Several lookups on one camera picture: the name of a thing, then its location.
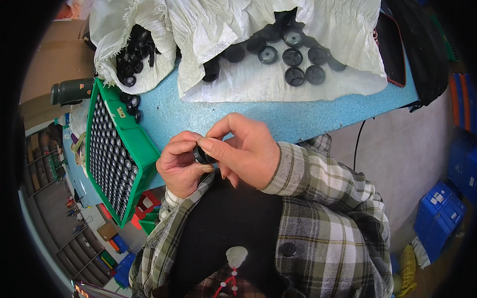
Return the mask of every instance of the plaid flannel shirt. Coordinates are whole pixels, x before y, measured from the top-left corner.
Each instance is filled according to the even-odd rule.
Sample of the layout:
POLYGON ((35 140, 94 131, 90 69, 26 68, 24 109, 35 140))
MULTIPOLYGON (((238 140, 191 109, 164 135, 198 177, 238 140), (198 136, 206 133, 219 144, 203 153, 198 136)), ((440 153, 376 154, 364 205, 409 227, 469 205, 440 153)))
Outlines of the plaid flannel shirt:
MULTIPOLYGON (((283 297, 390 297, 390 229, 381 196, 362 173, 336 162, 325 134, 298 145, 278 143, 280 161, 262 191, 283 196, 275 267, 287 281, 283 297), (280 252, 293 243, 296 252, 280 252)), ((156 220, 129 272, 133 297, 166 284, 189 212, 213 181, 190 197, 166 191, 156 220)))

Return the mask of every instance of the brown wall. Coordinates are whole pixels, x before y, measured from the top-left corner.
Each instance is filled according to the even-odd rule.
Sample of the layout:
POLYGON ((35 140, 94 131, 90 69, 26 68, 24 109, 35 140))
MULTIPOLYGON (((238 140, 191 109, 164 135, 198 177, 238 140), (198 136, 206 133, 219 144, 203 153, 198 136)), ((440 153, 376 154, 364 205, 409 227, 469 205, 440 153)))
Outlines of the brown wall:
POLYGON ((78 40, 83 20, 55 21, 31 61, 20 96, 20 111, 29 129, 53 120, 70 106, 50 104, 53 84, 93 77, 94 52, 78 40))

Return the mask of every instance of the sticker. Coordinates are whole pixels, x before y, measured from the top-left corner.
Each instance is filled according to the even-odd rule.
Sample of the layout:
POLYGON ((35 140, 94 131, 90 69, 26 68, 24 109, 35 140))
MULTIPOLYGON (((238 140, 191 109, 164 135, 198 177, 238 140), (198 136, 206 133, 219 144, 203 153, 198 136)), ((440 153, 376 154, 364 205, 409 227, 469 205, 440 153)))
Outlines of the sticker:
POLYGON ((118 111, 119 117, 126 118, 126 114, 124 114, 122 107, 119 107, 116 110, 118 111))
POLYGON ((444 197, 439 194, 437 197, 436 197, 436 200, 439 201, 439 203, 442 203, 442 201, 444 201, 444 197))

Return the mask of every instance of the red stool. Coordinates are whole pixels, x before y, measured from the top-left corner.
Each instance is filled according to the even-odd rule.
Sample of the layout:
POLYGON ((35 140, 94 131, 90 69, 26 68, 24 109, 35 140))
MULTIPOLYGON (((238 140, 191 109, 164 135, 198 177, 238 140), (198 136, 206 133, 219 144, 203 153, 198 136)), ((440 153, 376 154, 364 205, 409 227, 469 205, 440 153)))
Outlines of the red stool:
POLYGON ((147 213, 151 213, 151 211, 154 209, 154 207, 159 206, 159 205, 161 205, 161 201, 159 201, 154 196, 152 191, 150 191, 150 190, 144 191, 141 194, 141 198, 137 202, 136 212, 133 215, 133 219, 131 219, 131 223, 133 223, 133 225, 137 229, 139 229, 139 230, 142 229, 141 225, 139 224, 139 221, 141 219, 143 219, 144 217, 146 217, 147 213))

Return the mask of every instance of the person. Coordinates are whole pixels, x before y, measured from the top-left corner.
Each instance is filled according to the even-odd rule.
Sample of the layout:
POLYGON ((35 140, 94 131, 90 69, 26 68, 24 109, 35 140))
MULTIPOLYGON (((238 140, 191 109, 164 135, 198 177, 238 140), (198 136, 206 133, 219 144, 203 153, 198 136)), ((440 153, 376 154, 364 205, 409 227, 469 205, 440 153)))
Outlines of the person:
POLYGON ((48 147, 51 141, 58 144, 58 154, 63 153, 63 126, 55 124, 55 122, 51 122, 40 136, 40 144, 43 147, 48 147))
POLYGON ((277 143, 239 113, 205 137, 172 137, 156 163, 166 183, 156 227, 130 269, 133 297, 390 297, 381 196, 330 148, 327 134, 277 143), (217 170, 195 161, 196 144, 217 170))

